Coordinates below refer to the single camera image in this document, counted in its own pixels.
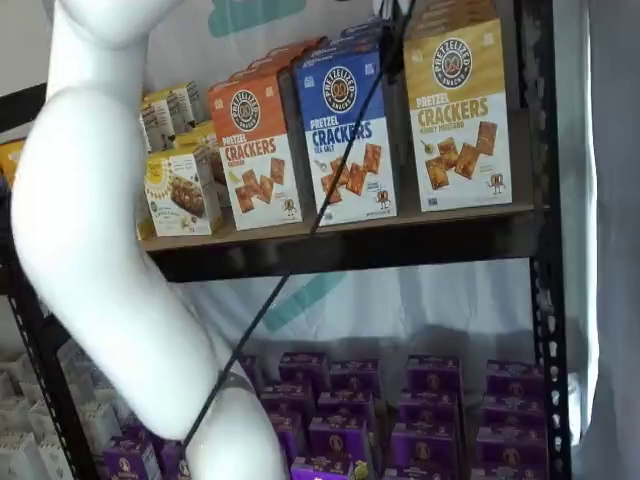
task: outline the pretzelized logo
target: pretzelized logo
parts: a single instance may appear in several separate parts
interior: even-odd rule
[[[256,96],[247,91],[240,90],[231,99],[231,118],[233,123],[244,131],[250,132],[260,121],[260,104]]]
[[[459,38],[448,38],[433,54],[433,76],[447,89],[461,87],[471,75],[471,50]]]
[[[324,101],[333,112],[345,113],[353,106],[358,94],[356,79],[345,67],[333,67],[322,82]]]

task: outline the yellow cracker box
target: yellow cracker box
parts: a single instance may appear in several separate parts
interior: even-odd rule
[[[21,139],[0,145],[0,169],[2,169],[4,178],[7,179],[9,188],[13,187],[24,142],[25,140]]]
[[[210,235],[222,224],[206,147],[150,155],[144,184],[159,237]]]
[[[405,39],[422,211],[512,201],[500,20],[463,20]]]

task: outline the orange cracker box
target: orange cracker box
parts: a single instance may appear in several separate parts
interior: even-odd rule
[[[236,228],[302,221],[307,153],[289,69],[264,67],[218,84],[209,108]]]
[[[500,20],[488,9],[405,38],[422,211],[512,201]]]

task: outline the product label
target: product label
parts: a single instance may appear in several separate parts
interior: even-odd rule
[[[238,230],[302,221],[277,74],[215,87],[209,101]]]
[[[391,153],[382,89],[377,87],[359,128],[356,118],[379,71],[379,52],[342,50],[302,64],[296,77],[316,207],[320,209],[355,137],[323,225],[397,213]]]
[[[500,20],[405,42],[422,211],[510,203]]]

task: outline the blue cracker box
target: blue cracker box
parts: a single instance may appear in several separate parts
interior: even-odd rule
[[[337,48],[296,68],[318,210],[337,174],[347,143],[355,137],[321,225],[397,215],[393,166],[397,133],[393,122],[388,124],[385,111],[385,98],[393,100],[396,93],[386,76],[376,88],[358,131],[354,129],[380,63],[380,49],[373,42]]]
[[[354,462],[355,480],[374,480],[367,422],[356,415],[316,416],[309,425],[314,455],[349,455]]]
[[[391,434],[393,462],[403,467],[424,462],[460,479],[458,446],[453,424],[398,422]]]
[[[486,425],[545,428],[544,405],[539,399],[485,395],[481,408]]]

